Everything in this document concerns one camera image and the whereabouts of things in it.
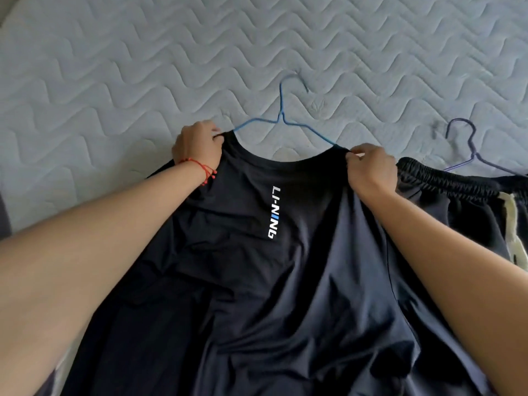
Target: shirt neckline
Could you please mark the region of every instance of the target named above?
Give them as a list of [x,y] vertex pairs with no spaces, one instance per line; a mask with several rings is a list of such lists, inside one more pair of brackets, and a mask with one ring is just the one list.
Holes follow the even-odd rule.
[[242,160],[248,162],[251,165],[266,169],[273,169],[275,171],[305,171],[310,169],[320,169],[321,167],[329,167],[332,166],[330,164],[335,163],[336,156],[341,154],[343,154],[342,158],[344,163],[344,155],[345,152],[348,151],[347,149],[341,146],[334,145],[316,156],[303,160],[289,162],[273,161],[256,156],[255,154],[247,151],[240,144],[232,130],[229,132],[224,132],[222,133],[222,135],[224,137],[224,150],[235,154],[237,157],[241,158]]

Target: blue hanger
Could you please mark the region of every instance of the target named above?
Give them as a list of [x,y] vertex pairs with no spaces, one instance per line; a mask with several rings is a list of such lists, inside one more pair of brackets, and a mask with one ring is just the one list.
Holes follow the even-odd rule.
[[318,135],[321,139],[325,140],[326,142],[330,143],[332,146],[335,146],[336,143],[333,142],[332,140],[324,137],[322,134],[320,134],[318,131],[316,131],[314,128],[312,128],[310,125],[307,125],[305,123],[295,123],[295,122],[290,122],[288,120],[286,120],[286,116],[284,115],[284,96],[282,95],[282,84],[284,83],[284,81],[286,81],[287,79],[290,79],[290,78],[297,78],[300,80],[300,82],[303,84],[306,92],[308,93],[309,90],[308,90],[308,86],[306,85],[306,82],[302,79],[302,77],[297,74],[297,73],[292,73],[292,74],[289,74],[289,75],[286,75],[284,78],[282,78],[282,80],[280,81],[280,84],[279,84],[279,95],[281,96],[280,97],[280,111],[279,111],[279,115],[277,115],[277,119],[275,120],[272,120],[272,119],[266,119],[266,118],[251,118],[249,120],[247,120],[246,122],[244,122],[243,124],[237,126],[236,128],[233,129],[233,132],[236,132],[237,130],[239,129],[242,129],[244,126],[246,126],[247,124],[249,123],[252,123],[252,122],[267,122],[267,123],[279,123],[281,121],[281,117],[282,117],[282,121],[287,124],[288,126],[299,126],[301,128],[306,128],[310,131],[312,131],[313,133],[315,133],[316,135]]
[[482,156],[480,155],[480,153],[477,151],[477,148],[475,147],[475,144],[473,143],[473,138],[475,136],[475,133],[477,133],[477,128],[475,127],[475,124],[473,124],[472,121],[470,121],[469,119],[465,119],[465,118],[455,118],[455,119],[452,119],[449,124],[447,124],[447,130],[445,131],[445,138],[447,139],[447,137],[449,136],[449,130],[451,129],[451,125],[453,122],[457,122],[457,121],[460,121],[460,122],[465,122],[467,123],[469,126],[471,126],[471,129],[472,129],[472,132],[471,132],[471,135],[469,136],[469,139],[467,140],[467,145],[469,146],[469,150],[471,150],[471,157],[462,162],[462,163],[459,163],[457,165],[454,165],[452,167],[448,167],[446,169],[444,169],[444,171],[452,171],[453,169],[456,169],[456,168],[460,168],[466,164],[469,164],[471,161],[473,161],[475,158],[483,163],[485,163],[486,165],[489,165],[491,167],[494,167],[494,168],[497,168],[497,169],[500,169],[502,171],[505,171],[505,172],[508,172],[509,174],[512,174],[512,175],[519,175],[519,176],[526,176],[524,174],[519,174],[517,172],[514,172],[508,168],[504,168],[504,167],[501,167],[500,165],[496,165],[496,164],[493,164],[492,162],[490,161],[487,161],[485,159],[482,158]]

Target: elastic waistband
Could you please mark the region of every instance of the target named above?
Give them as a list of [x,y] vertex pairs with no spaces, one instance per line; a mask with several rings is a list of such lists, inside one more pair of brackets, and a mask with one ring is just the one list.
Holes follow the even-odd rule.
[[496,198],[499,192],[505,192],[513,193],[517,200],[528,203],[528,177],[462,176],[427,167],[409,157],[401,158],[397,166],[400,181],[432,192],[475,200]]

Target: forearm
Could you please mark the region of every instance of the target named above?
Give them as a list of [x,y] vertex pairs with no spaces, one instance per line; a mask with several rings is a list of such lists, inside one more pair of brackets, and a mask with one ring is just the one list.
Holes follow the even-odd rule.
[[0,394],[39,386],[203,179],[198,165],[183,163],[0,242]]
[[524,394],[528,275],[395,193],[365,199],[500,394]]

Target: red string bracelet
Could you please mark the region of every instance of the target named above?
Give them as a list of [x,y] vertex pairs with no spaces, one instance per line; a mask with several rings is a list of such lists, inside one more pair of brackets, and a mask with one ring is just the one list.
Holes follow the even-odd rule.
[[195,160],[194,158],[184,158],[183,160],[181,160],[180,162],[181,163],[184,163],[186,161],[192,161],[194,163],[197,163],[198,165],[200,165],[200,167],[204,170],[205,172],[205,180],[202,182],[202,186],[205,186],[208,179],[211,177],[213,179],[216,178],[216,174],[218,173],[215,169],[211,168],[210,166],[208,165],[204,165],[202,164],[201,162]]

